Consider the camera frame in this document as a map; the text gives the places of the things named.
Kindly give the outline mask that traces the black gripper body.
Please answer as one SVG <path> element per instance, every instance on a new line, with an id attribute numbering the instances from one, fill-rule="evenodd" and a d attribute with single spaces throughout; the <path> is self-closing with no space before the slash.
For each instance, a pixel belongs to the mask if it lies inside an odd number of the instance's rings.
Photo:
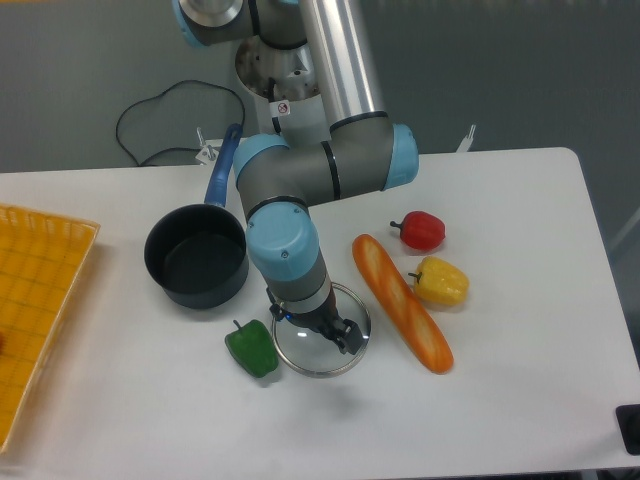
<path id="1" fill-rule="evenodd" d="M 344 320 L 338 313 L 333 288 L 318 290 L 311 297 L 300 301 L 285 301 L 277 298 L 270 290 L 267 295 L 271 302 L 270 311 L 277 321 L 287 320 L 291 324 L 312 330 L 316 333 L 322 323 L 331 323 L 336 329 L 343 326 Z"/>

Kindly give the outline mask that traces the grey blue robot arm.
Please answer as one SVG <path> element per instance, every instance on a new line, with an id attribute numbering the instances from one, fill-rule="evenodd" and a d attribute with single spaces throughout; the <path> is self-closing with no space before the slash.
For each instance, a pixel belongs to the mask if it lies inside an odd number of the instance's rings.
<path id="1" fill-rule="evenodd" d="M 278 135 L 247 138 L 233 168 L 247 222 L 247 251 L 276 317 L 355 354 L 364 339 L 337 309 L 311 206 L 411 182 L 418 148 L 411 130 L 385 110 L 357 1 L 176 1 L 193 44 L 255 38 L 285 52 L 306 47 L 328 138 L 292 146 Z"/>

